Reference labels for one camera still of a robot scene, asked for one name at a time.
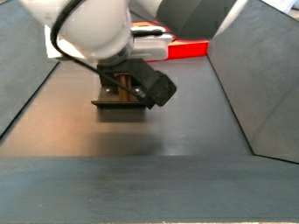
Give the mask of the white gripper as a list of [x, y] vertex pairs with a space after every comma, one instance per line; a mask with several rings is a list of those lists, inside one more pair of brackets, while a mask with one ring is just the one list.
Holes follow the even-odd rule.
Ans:
[[166, 60], [174, 35], [162, 26], [136, 26], [131, 28], [131, 33], [134, 50], [128, 58], [146, 61]]

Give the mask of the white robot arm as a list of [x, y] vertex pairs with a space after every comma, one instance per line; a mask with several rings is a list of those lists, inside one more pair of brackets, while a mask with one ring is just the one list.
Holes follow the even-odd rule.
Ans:
[[163, 60], [171, 39], [210, 40], [249, 0], [19, 0], [63, 57], [115, 66]]

